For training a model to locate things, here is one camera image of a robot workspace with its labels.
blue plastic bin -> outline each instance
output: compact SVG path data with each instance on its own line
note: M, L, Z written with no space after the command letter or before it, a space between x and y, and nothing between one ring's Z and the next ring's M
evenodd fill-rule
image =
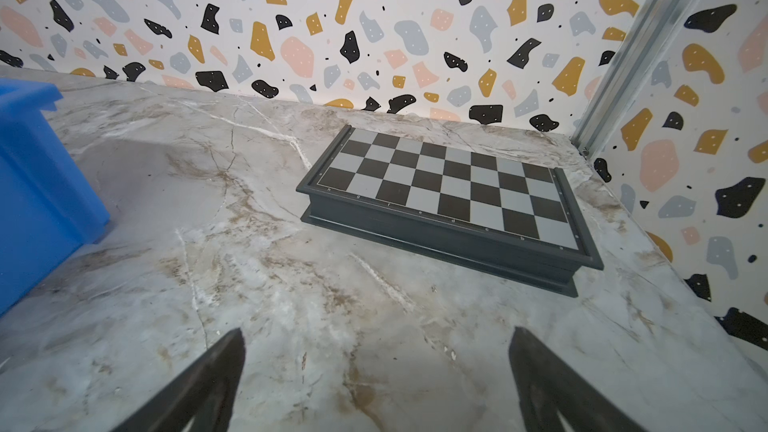
M61 98L50 83L0 79L0 314L109 222L40 113Z

silver metal frame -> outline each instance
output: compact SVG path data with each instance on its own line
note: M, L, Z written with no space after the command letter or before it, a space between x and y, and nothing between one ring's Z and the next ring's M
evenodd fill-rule
M692 0L647 0L587 106L572 143L586 157L600 151L664 51Z

terrazzo wallpaper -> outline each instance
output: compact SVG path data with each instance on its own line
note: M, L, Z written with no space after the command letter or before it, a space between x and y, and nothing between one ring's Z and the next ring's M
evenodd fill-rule
M645 0L2 0L12 66L570 134Z
M766 39L768 0L692 4L594 165L768 371Z

marble surface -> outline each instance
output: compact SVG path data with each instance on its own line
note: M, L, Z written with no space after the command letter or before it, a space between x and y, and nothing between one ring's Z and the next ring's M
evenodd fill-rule
M58 85L46 117L112 215L0 318L0 430L109 430L234 327L231 430L523 430L518 325L648 430L768 428L768 381L565 136L0 76ZM303 224L294 188L346 123L562 167L605 270L567 298Z

magnetic chess set case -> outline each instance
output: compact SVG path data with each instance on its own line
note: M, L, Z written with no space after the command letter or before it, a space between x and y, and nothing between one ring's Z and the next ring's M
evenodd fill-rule
M603 268L561 168L347 125L296 190L303 222L570 297Z

